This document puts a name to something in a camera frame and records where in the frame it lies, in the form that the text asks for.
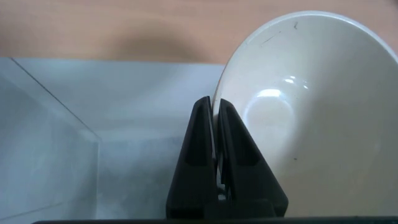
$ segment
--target wooden surface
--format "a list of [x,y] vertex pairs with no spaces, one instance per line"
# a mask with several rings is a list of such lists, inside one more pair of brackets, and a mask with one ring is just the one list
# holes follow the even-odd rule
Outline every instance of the wooden surface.
[[0,56],[226,63],[301,10],[355,19],[398,52],[398,0],[0,0]]

